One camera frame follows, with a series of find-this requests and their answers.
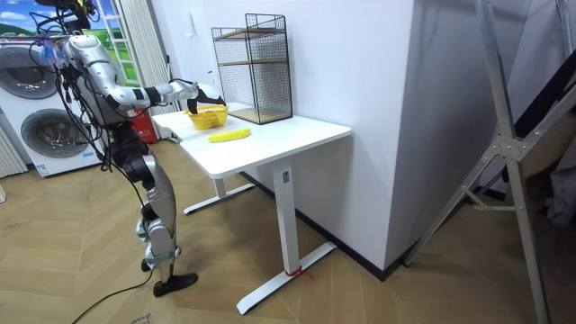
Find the robot leg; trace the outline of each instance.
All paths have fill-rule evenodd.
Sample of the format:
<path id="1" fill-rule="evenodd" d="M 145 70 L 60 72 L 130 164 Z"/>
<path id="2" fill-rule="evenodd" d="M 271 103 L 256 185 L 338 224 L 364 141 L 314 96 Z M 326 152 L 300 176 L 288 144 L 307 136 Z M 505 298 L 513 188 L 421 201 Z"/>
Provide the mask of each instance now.
<path id="1" fill-rule="evenodd" d="M 157 267 L 160 270 L 160 281 L 154 285 L 154 295 L 160 297 L 167 293 L 184 289 L 198 280 L 197 274 L 176 275 L 174 261 L 180 254 L 176 245 L 176 198 L 174 189 L 162 167 L 154 156 L 144 155 L 143 165 L 132 166 L 134 169 L 145 167 L 149 179 L 142 179 L 146 188 L 148 203 L 141 210 L 141 227 L 148 237 L 146 256 L 142 261 L 142 270 Z"/>

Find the washer door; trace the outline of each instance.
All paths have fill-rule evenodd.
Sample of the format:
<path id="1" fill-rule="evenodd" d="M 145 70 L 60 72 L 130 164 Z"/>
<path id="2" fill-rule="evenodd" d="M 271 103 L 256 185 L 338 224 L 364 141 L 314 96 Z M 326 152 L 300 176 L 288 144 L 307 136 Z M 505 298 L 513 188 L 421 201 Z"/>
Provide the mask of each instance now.
<path id="1" fill-rule="evenodd" d="M 42 99 L 56 93 L 56 74 L 39 67 L 41 56 L 24 47 L 0 49 L 0 86 L 7 92 L 26 99 Z"/>
<path id="2" fill-rule="evenodd" d="M 30 149 L 50 158 L 70 158 L 88 146 L 68 114 L 60 109 L 43 109 L 22 123 L 22 139 Z"/>

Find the clothes drying rack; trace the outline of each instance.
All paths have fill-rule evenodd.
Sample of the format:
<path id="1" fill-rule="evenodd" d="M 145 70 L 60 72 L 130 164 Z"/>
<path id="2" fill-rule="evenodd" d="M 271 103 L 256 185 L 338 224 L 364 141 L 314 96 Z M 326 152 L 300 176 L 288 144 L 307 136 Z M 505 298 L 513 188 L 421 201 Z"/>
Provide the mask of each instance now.
<path id="1" fill-rule="evenodd" d="M 557 0 L 558 13 L 562 21 L 562 31 L 566 54 L 572 54 L 572 34 L 566 0 Z M 545 294 L 545 287 L 536 256 L 534 232 L 528 215 L 527 195 L 522 167 L 520 162 L 530 152 L 538 141 L 576 104 L 576 86 L 573 87 L 540 121 L 540 123 L 523 139 L 516 136 L 509 103 L 509 93 L 506 77 L 502 66 L 500 51 L 494 28 L 494 15 L 490 0 L 477 0 L 476 13 L 479 18 L 481 37 L 486 55 L 486 66 L 490 79 L 490 88 L 496 108 L 499 125 L 499 135 L 491 142 L 480 161 L 470 174 L 463 180 L 452 195 L 444 209 L 438 214 L 430 228 L 418 241 L 404 259 L 404 265 L 409 266 L 416 254 L 442 226 L 453 209 L 465 197 L 469 196 L 475 202 L 475 208 L 481 211 L 516 212 L 522 246 L 526 257 L 526 267 L 530 278 L 530 286 L 534 298 L 536 316 L 539 324 L 549 324 L 550 313 Z M 488 164 L 496 157 L 506 159 L 509 183 L 514 198 L 513 206 L 489 206 L 478 195 L 472 192 L 472 186 Z"/>

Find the yellow banana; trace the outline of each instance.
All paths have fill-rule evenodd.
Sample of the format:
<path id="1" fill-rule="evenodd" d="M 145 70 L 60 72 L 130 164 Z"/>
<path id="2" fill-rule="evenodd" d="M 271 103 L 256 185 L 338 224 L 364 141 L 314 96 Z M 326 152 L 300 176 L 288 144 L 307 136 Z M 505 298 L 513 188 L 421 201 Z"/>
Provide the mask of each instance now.
<path id="1" fill-rule="evenodd" d="M 208 140 L 212 143 L 223 142 L 227 140 L 239 140 L 244 139 L 246 136 L 250 135 L 250 129 L 239 129 L 232 131 L 223 131 L 211 135 Z"/>

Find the desk top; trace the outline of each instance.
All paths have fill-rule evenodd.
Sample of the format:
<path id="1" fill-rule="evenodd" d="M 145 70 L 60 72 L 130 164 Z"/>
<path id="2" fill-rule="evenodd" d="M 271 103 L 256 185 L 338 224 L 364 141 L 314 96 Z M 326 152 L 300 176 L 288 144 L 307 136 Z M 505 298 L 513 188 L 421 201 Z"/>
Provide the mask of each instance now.
<path id="1" fill-rule="evenodd" d="M 212 179 L 261 166 L 351 133 L 349 127 L 300 116 L 265 125 L 228 116 L 225 126 L 209 130 L 197 130 L 184 112 L 156 115 L 152 119 L 179 137 L 180 146 Z M 250 128 L 250 136 L 222 143 L 208 141 L 214 133 L 241 128 Z"/>

